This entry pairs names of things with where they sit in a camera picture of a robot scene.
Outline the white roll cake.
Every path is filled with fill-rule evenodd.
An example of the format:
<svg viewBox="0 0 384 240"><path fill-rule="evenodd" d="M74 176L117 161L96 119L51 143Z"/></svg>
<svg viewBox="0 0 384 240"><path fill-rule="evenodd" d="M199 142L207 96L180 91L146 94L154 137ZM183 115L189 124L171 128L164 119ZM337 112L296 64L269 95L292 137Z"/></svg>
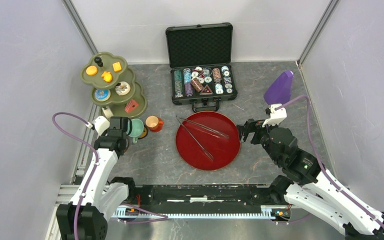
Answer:
<svg viewBox="0 0 384 240"><path fill-rule="evenodd" d="M114 116L114 113L109 106L102 107L100 109L100 114L104 116L106 119L109 119Z"/></svg>

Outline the blue donut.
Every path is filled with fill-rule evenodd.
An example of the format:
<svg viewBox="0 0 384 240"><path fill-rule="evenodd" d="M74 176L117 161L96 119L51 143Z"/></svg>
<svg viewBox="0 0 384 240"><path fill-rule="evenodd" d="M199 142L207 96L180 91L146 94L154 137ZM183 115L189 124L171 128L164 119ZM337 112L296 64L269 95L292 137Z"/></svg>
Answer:
<svg viewBox="0 0 384 240"><path fill-rule="evenodd" d="M98 102L105 102L111 97L111 91L109 89L96 89L93 97Z"/></svg>

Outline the pink triangular cake slice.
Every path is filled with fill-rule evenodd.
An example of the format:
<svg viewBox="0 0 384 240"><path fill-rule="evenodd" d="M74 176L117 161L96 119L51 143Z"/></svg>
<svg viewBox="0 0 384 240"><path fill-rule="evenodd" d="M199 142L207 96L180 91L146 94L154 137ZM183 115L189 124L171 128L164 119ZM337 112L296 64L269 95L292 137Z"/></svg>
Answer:
<svg viewBox="0 0 384 240"><path fill-rule="evenodd" d="M137 101L135 101L134 99L131 99L125 106L124 108L124 111L126 113L131 113L133 110L135 110L136 108L139 107L139 104Z"/></svg>

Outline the metal tongs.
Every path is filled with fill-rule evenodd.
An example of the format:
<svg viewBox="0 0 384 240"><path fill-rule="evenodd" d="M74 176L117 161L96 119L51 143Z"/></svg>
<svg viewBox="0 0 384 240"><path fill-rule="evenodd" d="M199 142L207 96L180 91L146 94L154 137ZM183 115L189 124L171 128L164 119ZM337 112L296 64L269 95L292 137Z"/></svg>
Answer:
<svg viewBox="0 0 384 240"><path fill-rule="evenodd" d="M192 139L198 144L200 149L205 153L205 155L209 158L209 160L211 162L214 161L213 155L197 140L197 138L191 133L190 129L185 126L184 122L187 122L187 123L194 125L195 127L197 127L197 128L195 128L196 130L199 130L199 131L206 133L206 134L210 134L213 137L224 138L224 139L230 138L227 134L225 134L221 131L215 130L213 128L210 128L204 124L189 120L189 119L181 117L179 115L176 115L175 118L178 121L179 125L192 137Z"/></svg>

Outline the white chocolate donut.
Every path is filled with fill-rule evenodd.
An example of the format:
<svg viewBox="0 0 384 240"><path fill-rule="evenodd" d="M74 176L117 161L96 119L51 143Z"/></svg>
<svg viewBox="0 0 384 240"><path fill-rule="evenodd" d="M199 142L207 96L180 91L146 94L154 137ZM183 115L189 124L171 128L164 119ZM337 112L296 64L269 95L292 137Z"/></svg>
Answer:
<svg viewBox="0 0 384 240"><path fill-rule="evenodd" d="M115 92L119 96L125 96L131 91L131 85L128 82L121 81L115 86Z"/></svg>

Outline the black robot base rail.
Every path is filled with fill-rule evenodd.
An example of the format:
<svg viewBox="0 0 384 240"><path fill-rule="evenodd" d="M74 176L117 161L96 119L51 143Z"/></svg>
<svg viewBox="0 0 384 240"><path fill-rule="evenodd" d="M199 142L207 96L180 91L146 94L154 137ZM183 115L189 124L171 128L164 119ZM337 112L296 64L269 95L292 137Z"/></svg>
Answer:
<svg viewBox="0 0 384 240"><path fill-rule="evenodd" d="M164 219L286 222L290 205L267 184L137 185L112 215L119 221Z"/></svg>

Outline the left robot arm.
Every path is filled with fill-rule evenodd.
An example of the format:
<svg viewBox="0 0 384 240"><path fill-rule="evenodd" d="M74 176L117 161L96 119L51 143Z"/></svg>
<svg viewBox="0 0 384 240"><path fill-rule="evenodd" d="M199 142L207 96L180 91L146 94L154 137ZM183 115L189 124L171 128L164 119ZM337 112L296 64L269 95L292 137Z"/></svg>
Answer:
<svg viewBox="0 0 384 240"><path fill-rule="evenodd" d="M70 114L82 121L89 129L98 133L95 145L80 139L62 129L56 117L52 122L65 135L75 139L93 153L92 160L81 184L68 203L57 207L55 216L61 239L63 240L104 240L108 232L108 222L119 204L133 203L137 198L137 190L128 181L116 181L104 190L107 179L116 162L122 156L128 145L128 134L132 131L132 120L128 117L99 116L93 123Z"/></svg>

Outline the teal cup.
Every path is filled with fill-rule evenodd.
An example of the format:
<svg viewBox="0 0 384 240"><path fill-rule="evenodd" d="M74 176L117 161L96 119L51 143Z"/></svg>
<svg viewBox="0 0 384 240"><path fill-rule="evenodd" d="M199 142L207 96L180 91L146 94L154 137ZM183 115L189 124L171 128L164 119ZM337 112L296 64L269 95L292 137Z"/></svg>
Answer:
<svg viewBox="0 0 384 240"><path fill-rule="evenodd" d="M128 119L127 135L131 138L133 144L136 144L144 131L144 123L139 118Z"/></svg>

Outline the small orange cup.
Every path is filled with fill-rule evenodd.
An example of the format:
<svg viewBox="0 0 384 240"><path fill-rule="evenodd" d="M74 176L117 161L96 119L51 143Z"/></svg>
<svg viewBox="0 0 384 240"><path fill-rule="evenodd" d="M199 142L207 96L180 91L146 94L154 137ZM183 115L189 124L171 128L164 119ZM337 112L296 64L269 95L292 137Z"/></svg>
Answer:
<svg viewBox="0 0 384 240"><path fill-rule="evenodd" d="M148 127L148 129L151 132L157 132L157 127L158 127L158 118L157 116L151 115L146 118L145 120L145 125Z"/></svg>

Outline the green three-tier dessert stand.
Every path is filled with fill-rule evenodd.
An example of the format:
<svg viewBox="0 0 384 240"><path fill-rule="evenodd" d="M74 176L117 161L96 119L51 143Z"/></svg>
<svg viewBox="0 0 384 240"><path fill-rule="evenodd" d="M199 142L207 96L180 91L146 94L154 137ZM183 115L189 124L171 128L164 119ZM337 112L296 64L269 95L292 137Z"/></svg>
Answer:
<svg viewBox="0 0 384 240"><path fill-rule="evenodd" d="M122 71L114 72L112 64L115 62L121 63ZM86 68L88 66L96 66L98 68L97 74L93 76L87 75ZM101 75L104 71L112 73L112 82L105 82L103 80ZM144 88L138 82L137 75L133 68L129 66L126 59L122 56L105 51L96 53L81 70L80 79L84 84L92 87L92 92L90 94L91 101L100 108L100 113L102 107L110 107L114 113L114 117L128 117L134 119L142 116L148 108L148 100L146 99ZM128 94L120 96L116 93L115 86L119 82L127 82L130 84L131 90ZM96 89L110 90L110 98L103 102L96 101L93 97ZM126 113L124 108L132 99L137 101L139 106L132 112Z"/></svg>

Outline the red round coaster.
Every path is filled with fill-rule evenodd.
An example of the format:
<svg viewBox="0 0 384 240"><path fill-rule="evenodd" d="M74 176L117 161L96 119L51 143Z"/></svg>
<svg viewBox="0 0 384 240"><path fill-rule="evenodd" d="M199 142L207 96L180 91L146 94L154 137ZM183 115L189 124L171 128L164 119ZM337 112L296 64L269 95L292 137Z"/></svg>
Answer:
<svg viewBox="0 0 384 240"><path fill-rule="evenodd" d="M157 132L161 131L162 128L163 128L163 126L164 126L164 121L159 117L159 118L158 118L158 126L157 126L156 131L157 131Z"/></svg>

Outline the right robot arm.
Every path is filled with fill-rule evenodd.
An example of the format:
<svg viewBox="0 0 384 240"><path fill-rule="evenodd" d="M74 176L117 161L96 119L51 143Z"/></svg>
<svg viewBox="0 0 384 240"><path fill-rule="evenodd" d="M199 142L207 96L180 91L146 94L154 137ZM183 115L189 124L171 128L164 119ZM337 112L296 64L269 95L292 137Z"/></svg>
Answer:
<svg viewBox="0 0 384 240"><path fill-rule="evenodd" d="M329 224L347 240L384 240L384 211L376 210L341 184L318 159L299 148L288 128L249 119L237 125L239 139L260 145L281 168L269 199L297 206Z"/></svg>

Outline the orange round cookie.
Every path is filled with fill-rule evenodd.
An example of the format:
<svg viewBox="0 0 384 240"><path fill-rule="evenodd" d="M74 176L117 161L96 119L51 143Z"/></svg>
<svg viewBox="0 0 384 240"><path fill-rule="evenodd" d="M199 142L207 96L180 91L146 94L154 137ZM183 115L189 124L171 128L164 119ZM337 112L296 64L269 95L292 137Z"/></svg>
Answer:
<svg viewBox="0 0 384 240"><path fill-rule="evenodd" d="M98 68L95 65L90 65L85 69L88 76L94 76L98 73Z"/></svg>

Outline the orange fish cookie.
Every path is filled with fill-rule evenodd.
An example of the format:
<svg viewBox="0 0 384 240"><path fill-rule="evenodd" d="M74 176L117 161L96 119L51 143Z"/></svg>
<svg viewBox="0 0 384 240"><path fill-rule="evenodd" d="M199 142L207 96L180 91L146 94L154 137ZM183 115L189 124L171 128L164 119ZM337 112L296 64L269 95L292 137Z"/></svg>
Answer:
<svg viewBox="0 0 384 240"><path fill-rule="evenodd" d="M104 71L101 75L102 79L106 82L106 83L110 83L113 81L113 74L110 72L110 71Z"/></svg>

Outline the yellow rectangular biscuit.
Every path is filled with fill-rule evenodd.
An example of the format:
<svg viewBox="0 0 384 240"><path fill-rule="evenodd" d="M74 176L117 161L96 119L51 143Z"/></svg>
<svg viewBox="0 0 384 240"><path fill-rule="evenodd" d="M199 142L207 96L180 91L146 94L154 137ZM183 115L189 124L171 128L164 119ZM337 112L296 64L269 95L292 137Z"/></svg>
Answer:
<svg viewBox="0 0 384 240"><path fill-rule="evenodd" d="M112 64L112 68L115 73L121 72L123 70L122 64L119 61L114 62Z"/></svg>

